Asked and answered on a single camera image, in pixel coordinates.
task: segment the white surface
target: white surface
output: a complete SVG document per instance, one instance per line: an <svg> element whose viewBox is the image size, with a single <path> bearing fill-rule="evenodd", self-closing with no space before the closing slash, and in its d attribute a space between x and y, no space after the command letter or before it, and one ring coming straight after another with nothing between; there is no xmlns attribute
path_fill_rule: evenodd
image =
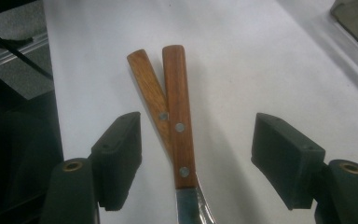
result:
<svg viewBox="0 0 358 224"><path fill-rule="evenodd" d="M145 49L162 81L171 44L186 49L198 176L217 222L314 223L313 211L286 209L251 146L264 112L325 148L326 162L358 162L358 45L330 19L333 2L45 0L65 158L87 157L119 115L142 113L143 163L102 223L176 222L172 167L126 60Z"/></svg>

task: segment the white table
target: white table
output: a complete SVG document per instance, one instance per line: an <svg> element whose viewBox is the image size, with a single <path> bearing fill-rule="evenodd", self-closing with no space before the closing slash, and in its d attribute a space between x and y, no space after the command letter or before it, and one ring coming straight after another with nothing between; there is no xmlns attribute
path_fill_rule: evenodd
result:
<svg viewBox="0 0 358 224"><path fill-rule="evenodd" d="M175 223L172 167L127 63L186 49L198 176L219 224L314 223L288 211L251 163L256 112L285 119L358 162L358 44L329 1L44 0L64 157L87 157L120 115L142 113L143 163L124 208L102 223Z"/></svg>

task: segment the knife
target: knife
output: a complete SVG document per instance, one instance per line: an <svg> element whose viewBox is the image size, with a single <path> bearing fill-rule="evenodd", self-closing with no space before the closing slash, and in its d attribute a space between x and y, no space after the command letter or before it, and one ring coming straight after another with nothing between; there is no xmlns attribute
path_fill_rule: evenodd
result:
<svg viewBox="0 0 358 224"><path fill-rule="evenodd" d="M163 55L165 62L164 73L166 77L167 95L169 99L171 99L171 107L176 108L176 106L181 106L181 104L184 104L186 106L184 113L180 112L179 115L178 113L176 113L175 115L175 112L173 112L174 118L176 116L176 119L180 119L182 116L187 117L186 121L179 122L180 124L178 126L170 125L173 124L172 112L169 113L170 122L167 121L167 113L169 112L167 100L165 99L162 89L158 84L156 75L153 71L153 67L151 66L150 61L148 60L146 52L143 49L137 50L130 54L127 59L130 63L131 70L137 80L141 93L146 100L147 107L158 129L161 140L164 143L167 153L172 161L174 161L174 158L172 153L172 139L170 130L174 130L175 132L177 132L176 129L180 131L182 128L185 128L185 130L187 130L187 132L184 132L184 130L182 130L178 133L184 133L186 135L185 142L187 144L190 144L190 148L187 149L185 152L189 151L190 153L185 153L185 156L176 156L176 159L179 159L181 157L185 157L185 159L181 160L181 162L174 162L174 164L176 164L176 167L179 167L179 171L177 170L177 168L175 168L175 186L177 188L176 195L179 223L214 224L216 222L214 221L209 206L205 201L199 181L195 173L194 151L191 134L191 120L189 113L190 109L188 103L188 90L186 83L185 51L182 46L168 46L164 48ZM180 74L179 76L173 77L172 79L172 74L176 74L176 69L180 69ZM175 87L175 83L178 80L181 80L181 86ZM180 94L179 97L174 96L177 92L179 92ZM176 141L183 139L182 135L177 135L178 133L175 133L175 143ZM185 168L181 170L181 164L190 164L191 166L183 166ZM191 178L187 179L187 177L190 176L189 168L191 168L192 174Z"/></svg>

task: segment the wooden knife handle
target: wooden knife handle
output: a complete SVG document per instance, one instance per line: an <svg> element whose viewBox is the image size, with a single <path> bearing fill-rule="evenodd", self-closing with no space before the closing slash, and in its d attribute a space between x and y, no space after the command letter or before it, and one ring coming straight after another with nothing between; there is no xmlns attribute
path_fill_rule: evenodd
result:
<svg viewBox="0 0 358 224"><path fill-rule="evenodd" d="M194 162L185 49L179 45L165 47L162 50L162 59L170 111L175 186L177 189L195 188L198 182Z"/></svg>
<svg viewBox="0 0 358 224"><path fill-rule="evenodd" d="M139 89L145 98L150 115L158 129L159 136L172 160L167 101L161 86L158 83L152 64L144 49L139 49L133 52L127 56L127 60L138 83Z"/></svg>

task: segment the wooden handle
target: wooden handle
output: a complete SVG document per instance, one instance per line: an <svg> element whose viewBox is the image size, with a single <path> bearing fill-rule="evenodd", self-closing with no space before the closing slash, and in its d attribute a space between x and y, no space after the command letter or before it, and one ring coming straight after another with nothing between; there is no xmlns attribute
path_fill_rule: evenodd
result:
<svg viewBox="0 0 358 224"><path fill-rule="evenodd" d="M144 49L139 49L127 57L139 89L146 100L147 107L158 129L159 136L172 160L170 123L164 93L158 83L152 64Z"/></svg>
<svg viewBox="0 0 358 224"><path fill-rule="evenodd" d="M197 186L188 100L185 49L179 45L162 50L165 88L170 111L173 172L177 189Z"/></svg>

